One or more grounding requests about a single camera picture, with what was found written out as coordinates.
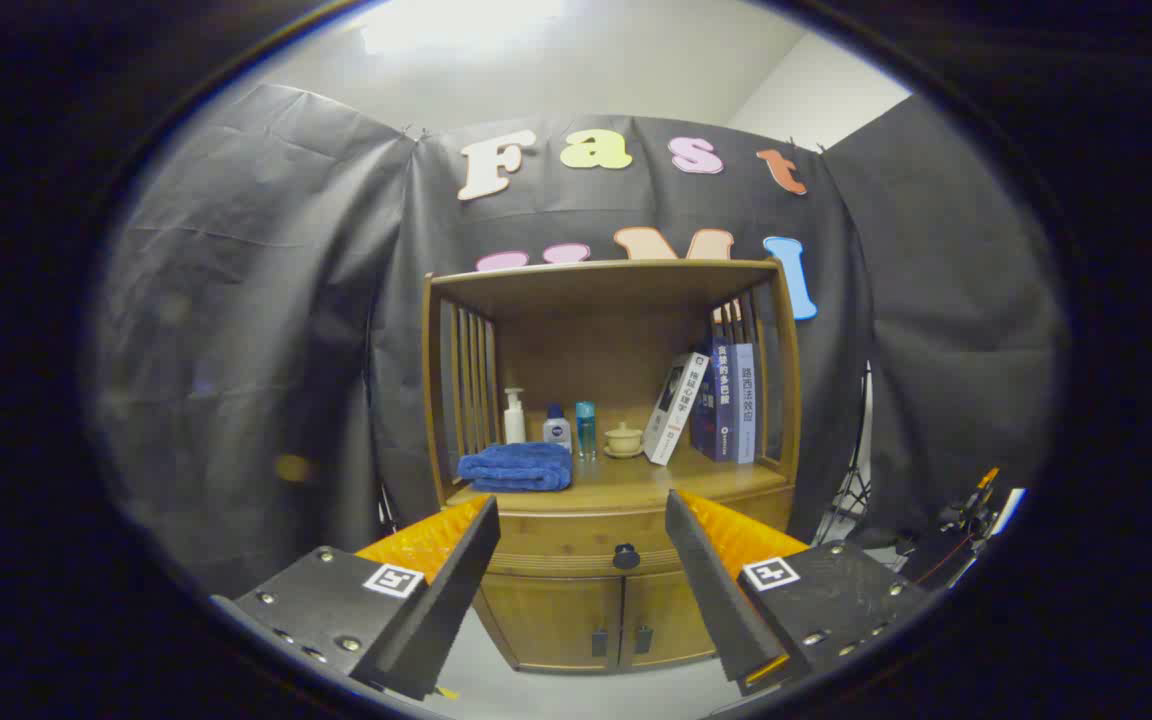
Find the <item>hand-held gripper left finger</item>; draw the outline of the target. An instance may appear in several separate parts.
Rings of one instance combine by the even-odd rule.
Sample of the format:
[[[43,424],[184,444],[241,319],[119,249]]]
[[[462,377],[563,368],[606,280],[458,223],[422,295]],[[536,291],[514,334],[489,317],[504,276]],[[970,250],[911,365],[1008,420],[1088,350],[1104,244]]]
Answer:
[[[366,548],[314,547],[211,602],[308,673],[420,702],[435,692],[499,539],[497,498],[476,497]]]

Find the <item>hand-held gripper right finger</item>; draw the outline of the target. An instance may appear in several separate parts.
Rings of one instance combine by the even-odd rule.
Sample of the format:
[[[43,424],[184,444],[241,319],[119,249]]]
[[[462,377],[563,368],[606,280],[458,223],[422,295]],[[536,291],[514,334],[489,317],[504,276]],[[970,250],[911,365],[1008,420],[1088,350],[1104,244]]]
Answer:
[[[818,679],[910,624],[927,592],[856,544],[809,546],[672,488],[666,532],[726,679],[742,694]]]

